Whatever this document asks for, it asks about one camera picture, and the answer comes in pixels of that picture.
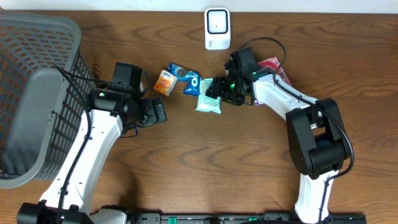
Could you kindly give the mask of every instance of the white arm segment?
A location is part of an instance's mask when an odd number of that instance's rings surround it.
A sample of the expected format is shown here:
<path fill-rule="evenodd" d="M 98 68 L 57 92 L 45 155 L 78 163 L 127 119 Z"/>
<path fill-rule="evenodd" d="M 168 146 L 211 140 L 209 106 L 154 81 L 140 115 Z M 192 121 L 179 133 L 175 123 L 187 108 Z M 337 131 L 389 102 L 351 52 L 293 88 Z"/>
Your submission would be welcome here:
<path fill-rule="evenodd" d="M 280 80 L 280 76 L 276 75 L 276 80 Z M 297 91 L 295 88 L 286 84 L 283 80 L 279 83 L 288 89 L 289 91 L 295 93 L 296 95 L 302 95 L 303 99 L 306 99 L 312 103 L 317 101 L 316 98 L 306 96 L 301 92 Z M 306 108 L 308 104 L 299 102 L 298 99 L 294 98 L 292 95 L 286 93 L 284 90 L 279 88 L 272 79 L 272 75 L 266 75 L 261 77 L 256 82 L 253 83 L 253 92 L 256 100 L 261 103 L 265 103 L 271 107 L 279 116 L 286 120 L 286 113 L 292 111 L 296 108 Z"/>
<path fill-rule="evenodd" d="M 300 174 L 300 193 L 294 206 L 298 217 L 304 223 L 318 223 L 320 205 L 322 202 L 323 191 L 325 189 L 326 178 L 336 175 L 338 171 L 329 171 L 312 180 L 309 176 Z M 326 191 L 325 204 L 322 209 L 322 220 L 328 215 L 328 202 L 330 197 L 331 185 L 334 179 L 329 181 Z"/>
<path fill-rule="evenodd" d="M 123 129 L 120 117 L 110 116 L 108 111 L 91 110 L 91 137 L 81 154 L 67 188 L 68 194 L 63 201 L 63 208 L 69 209 L 70 205 L 78 205 L 79 212 L 87 215 L 91 212 L 91 201 L 94 189 L 100 176 L 102 167 L 108 152 L 114 142 L 120 136 Z M 41 200 L 46 200 L 48 207 L 57 208 L 59 201 L 59 191 L 63 185 L 65 177 L 76 158 L 77 152 L 83 143 L 87 132 L 87 117 L 83 113 L 78 134 L 73 142 L 63 166 L 49 189 L 42 195 Z"/>

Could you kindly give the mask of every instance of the brown wood grain tabletop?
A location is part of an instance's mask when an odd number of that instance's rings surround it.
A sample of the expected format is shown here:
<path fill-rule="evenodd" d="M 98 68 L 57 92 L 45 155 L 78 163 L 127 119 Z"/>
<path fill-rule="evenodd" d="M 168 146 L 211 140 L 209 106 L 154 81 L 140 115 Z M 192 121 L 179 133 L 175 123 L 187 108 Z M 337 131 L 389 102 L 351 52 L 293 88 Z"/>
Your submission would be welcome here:
<path fill-rule="evenodd" d="M 368 223 L 398 220 L 398 16 L 378 14 L 231 13 L 227 50 L 204 46 L 202 12 L 35 11 L 65 16 L 81 28 L 81 50 L 96 78 L 110 80 L 116 62 L 149 74 L 149 96 L 161 96 L 167 122 L 118 139 L 96 186 L 102 205 L 164 213 L 264 213 L 291 210 L 299 172 L 285 121 L 267 106 L 221 104 L 222 114 L 195 111 L 197 98 L 177 83 L 170 96 L 153 90 L 175 62 L 203 78 L 225 75 L 223 63 L 245 41 L 269 36 L 287 49 L 293 87 L 333 98 L 350 137 L 353 170 L 333 183 L 331 212 L 364 213 Z M 278 45 L 257 41 L 258 60 Z M 16 223 L 23 202 L 36 203 L 51 182 L 0 190 L 0 223 Z"/>

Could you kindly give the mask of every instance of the red and white package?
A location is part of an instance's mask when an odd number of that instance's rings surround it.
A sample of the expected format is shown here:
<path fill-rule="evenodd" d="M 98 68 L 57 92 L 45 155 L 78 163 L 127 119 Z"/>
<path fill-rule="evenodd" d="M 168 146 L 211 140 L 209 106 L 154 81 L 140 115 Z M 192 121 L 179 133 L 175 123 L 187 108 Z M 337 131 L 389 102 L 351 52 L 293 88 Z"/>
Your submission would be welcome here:
<path fill-rule="evenodd" d="M 266 68 L 270 68 L 272 70 L 276 70 L 279 66 L 279 61 L 276 57 L 272 57 L 272 58 L 265 59 L 265 60 L 259 62 L 259 65 L 266 67 Z M 276 74 L 278 74 L 284 82 L 286 82 L 288 85 L 292 86 L 292 84 L 290 83 L 289 79 L 287 78 L 286 73 L 282 67 L 279 69 L 279 71 Z"/>

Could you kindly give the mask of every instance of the gray bin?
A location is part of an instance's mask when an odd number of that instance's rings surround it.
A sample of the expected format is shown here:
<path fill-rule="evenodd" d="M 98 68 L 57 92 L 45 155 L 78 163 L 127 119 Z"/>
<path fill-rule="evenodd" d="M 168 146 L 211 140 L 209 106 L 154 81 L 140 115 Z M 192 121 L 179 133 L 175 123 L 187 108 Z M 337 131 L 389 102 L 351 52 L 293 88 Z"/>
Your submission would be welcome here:
<path fill-rule="evenodd" d="M 93 78 L 80 41 L 80 28 L 70 19 L 0 12 L 0 188 L 50 180 L 60 170 L 83 107 L 53 64 Z M 72 80 L 83 95 L 94 87 Z"/>

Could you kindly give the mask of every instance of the teal packet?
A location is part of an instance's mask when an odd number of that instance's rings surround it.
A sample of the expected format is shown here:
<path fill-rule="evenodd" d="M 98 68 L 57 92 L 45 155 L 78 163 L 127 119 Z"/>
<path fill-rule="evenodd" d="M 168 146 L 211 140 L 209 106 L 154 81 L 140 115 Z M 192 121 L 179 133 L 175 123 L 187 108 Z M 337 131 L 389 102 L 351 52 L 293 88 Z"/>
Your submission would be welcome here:
<path fill-rule="evenodd" d="M 198 97 L 198 106 L 195 111 L 202 111 L 202 112 L 215 112 L 221 114 L 220 108 L 220 97 L 217 99 L 210 98 L 206 96 L 206 90 L 210 87 L 211 82 L 213 81 L 212 78 L 206 78 L 200 81 L 199 86 L 199 97 Z"/>

